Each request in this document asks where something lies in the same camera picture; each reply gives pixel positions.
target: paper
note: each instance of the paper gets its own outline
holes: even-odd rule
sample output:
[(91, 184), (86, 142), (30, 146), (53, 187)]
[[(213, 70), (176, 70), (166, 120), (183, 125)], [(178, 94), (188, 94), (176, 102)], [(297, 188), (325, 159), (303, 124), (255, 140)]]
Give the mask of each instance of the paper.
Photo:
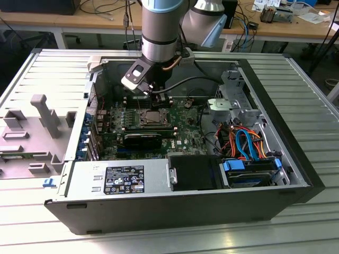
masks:
[(322, 23), (322, 21), (324, 21), (323, 17), (321, 17), (318, 14), (312, 13), (312, 12), (306, 13), (306, 14), (298, 16), (298, 17), (303, 19), (303, 20), (306, 20), (308, 22), (311, 22), (313, 24), (319, 24), (319, 23)]
[(255, 0), (252, 6), (252, 11), (262, 12), (264, 6), (279, 7), (281, 0)]

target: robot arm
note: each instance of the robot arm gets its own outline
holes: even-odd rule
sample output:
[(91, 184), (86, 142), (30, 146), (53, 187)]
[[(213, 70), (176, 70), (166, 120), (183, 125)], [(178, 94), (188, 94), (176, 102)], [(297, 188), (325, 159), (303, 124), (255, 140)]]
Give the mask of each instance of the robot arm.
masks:
[(213, 47), (226, 22), (221, 0), (142, 0), (142, 56), (121, 82), (150, 95), (165, 87), (176, 60), (179, 24), (188, 42)]

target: floor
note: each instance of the floor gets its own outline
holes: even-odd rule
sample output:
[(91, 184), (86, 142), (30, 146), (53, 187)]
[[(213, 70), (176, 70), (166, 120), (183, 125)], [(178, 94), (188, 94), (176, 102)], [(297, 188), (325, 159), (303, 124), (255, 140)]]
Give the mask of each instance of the floor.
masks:
[[(6, 32), (7, 41), (5, 43), (0, 43), (0, 93), (4, 91), (9, 82), (12, 80), (21, 64), (27, 58), (30, 53), (30, 49), (22, 49), (20, 45), (20, 38), (13, 32)], [(35, 32), (23, 32), (20, 31), (19, 35), (22, 38), (28, 38), (31, 36), (38, 35)], [(100, 48), (97, 44), (96, 35), (95, 34), (79, 34), (81, 38), (81, 44), (77, 44), (74, 38), (67, 38), (67, 43), (70, 49), (122, 49), (123, 43), (125, 42), (124, 35), (109, 35), (103, 34), (103, 48)], [(29, 45), (31, 47), (35, 47), (38, 41), (31, 41)], [(221, 51), (223, 41), (219, 40), (217, 45), (208, 49), (208, 51)], [(262, 42), (255, 42), (252, 52), (258, 52), (257, 44), (262, 44)], [(267, 42), (263, 49), (263, 52), (275, 52), (277, 49), (276, 42)], [(302, 53), (302, 49), (305, 48), (307, 44), (305, 43), (290, 43), (284, 53), (290, 55), (305, 71), (308, 69), (310, 65), (310, 60), (302, 60), (300, 58), (300, 54)], [(55, 44), (47, 44), (43, 45), (44, 48), (56, 48)], [(206, 51), (206, 48), (198, 48), (198, 50)], [(317, 84), (317, 86), (324, 92), (324, 94), (328, 94), (330, 88), (325, 86), (325, 79), (339, 79), (339, 63), (334, 60), (334, 51), (336, 49), (333, 48), (332, 51), (327, 55), (327, 58), (324, 59), (318, 66), (318, 68), (314, 71), (312, 75), (312, 80)]]

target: motherboard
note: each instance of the motherboard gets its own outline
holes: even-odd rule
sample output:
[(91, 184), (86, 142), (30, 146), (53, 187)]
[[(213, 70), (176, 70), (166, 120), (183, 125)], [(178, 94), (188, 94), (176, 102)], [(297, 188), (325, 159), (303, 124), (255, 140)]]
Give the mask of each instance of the motherboard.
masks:
[(97, 115), (102, 139), (100, 160), (162, 159), (168, 155), (205, 155), (205, 139), (197, 120), (199, 106), (187, 107), (186, 99), (174, 99), (168, 108), (128, 108), (115, 102)]

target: wooden table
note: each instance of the wooden table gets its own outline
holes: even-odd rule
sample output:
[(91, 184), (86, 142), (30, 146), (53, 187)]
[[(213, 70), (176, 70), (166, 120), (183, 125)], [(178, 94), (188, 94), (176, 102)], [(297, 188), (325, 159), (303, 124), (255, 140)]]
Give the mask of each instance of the wooden table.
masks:
[[(259, 12), (252, 12), (253, 0), (240, 0), (244, 13), (249, 20), (259, 24), (255, 40), (262, 41), (288, 41), (288, 42), (313, 42), (321, 43), (328, 31), (328, 23), (311, 24), (298, 17), (293, 18), (293, 22), (289, 23), (272, 23), (266, 24), (260, 22)], [(96, 0), (95, 5), (112, 3), (112, 0)], [(337, 5), (336, 1), (332, 1), (329, 6), (317, 5), (318, 9), (333, 8)], [(100, 11), (108, 11), (114, 8), (124, 6), (123, 1), (118, 1), (111, 6), (105, 6)], [(94, 12), (91, 2), (83, 5), (83, 9), (88, 12)], [(141, 34), (141, 7), (138, 4), (131, 6), (133, 24), (136, 34)], [(77, 10), (73, 16), (53, 15), (53, 14), (22, 14), (22, 13), (2, 13), (0, 17), (4, 19), (15, 30), (27, 31), (47, 31), (55, 35), (58, 48), (66, 49), (64, 33), (95, 33), (95, 34), (124, 34), (123, 16), (124, 8), (112, 11), (113, 18), (109, 20), (102, 15), (88, 14), (81, 10)], [(8, 27), (0, 22), (0, 30), (8, 29)], [(243, 34), (243, 29), (239, 21), (234, 20), (231, 29), (224, 29), (221, 38), (225, 39), (223, 51), (227, 51), (229, 44), (239, 39)]]

